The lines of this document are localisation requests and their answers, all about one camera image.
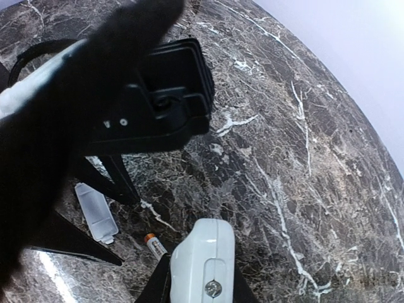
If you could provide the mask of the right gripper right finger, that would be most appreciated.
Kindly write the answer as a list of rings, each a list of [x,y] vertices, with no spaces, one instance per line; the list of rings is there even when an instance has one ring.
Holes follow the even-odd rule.
[[[233,303],[258,303],[237,264],[234,266]]]

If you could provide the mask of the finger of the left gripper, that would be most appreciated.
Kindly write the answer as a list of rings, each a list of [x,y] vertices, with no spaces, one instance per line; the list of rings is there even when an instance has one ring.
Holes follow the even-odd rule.
[[[75,256],[120,266],[123,260],[56,211],[52,211],[28,244],[29,249]]]

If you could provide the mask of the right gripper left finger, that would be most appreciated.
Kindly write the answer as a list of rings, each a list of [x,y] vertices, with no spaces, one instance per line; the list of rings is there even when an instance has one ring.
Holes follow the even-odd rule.
[[[164,254],[135,303],[170,302],[170,255]]]

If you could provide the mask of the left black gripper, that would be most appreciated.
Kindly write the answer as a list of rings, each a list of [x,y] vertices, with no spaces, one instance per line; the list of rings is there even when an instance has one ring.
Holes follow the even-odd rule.
[[[140,203],[121,154],[181,149],[208,132],[210,119],[211,91],[191,92],[178,86],[149,92],[140,85],[127,85],[116,106],[95,126],[85,150],[86,155],[108,155],[99,159],[111,180],[85,157],[77,159],[75,177],[122,205]]]

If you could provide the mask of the white battery cover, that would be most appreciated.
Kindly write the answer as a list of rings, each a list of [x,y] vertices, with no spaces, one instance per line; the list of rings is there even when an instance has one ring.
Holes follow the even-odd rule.
[[[107,245],[113,243],[119,229],[105,196],[82,182],[74,190],[93,239]]]

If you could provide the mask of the gold black AA battery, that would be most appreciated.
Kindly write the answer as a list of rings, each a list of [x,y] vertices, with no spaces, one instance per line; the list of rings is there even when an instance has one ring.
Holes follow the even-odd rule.
[[[168,253],[166,248],[159,241],[159,239],[155,234],[153,233],[146,234],[144,240],[149,250],[152,252],[152,254],[158,261],[160,261],[161,258]]]

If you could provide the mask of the white remote control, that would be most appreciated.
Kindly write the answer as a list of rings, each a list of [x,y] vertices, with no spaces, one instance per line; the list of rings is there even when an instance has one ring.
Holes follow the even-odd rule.
[[[235,235],[225,220],[202,218],[170,259],[171,302],[232,302]]]

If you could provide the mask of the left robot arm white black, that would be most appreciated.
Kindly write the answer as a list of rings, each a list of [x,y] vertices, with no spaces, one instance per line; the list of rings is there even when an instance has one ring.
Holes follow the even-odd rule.
[[[75,158],[135,69],[184,10],[138,1],[114,11],[26,104],[1,122],[1,287],[47,220]]]

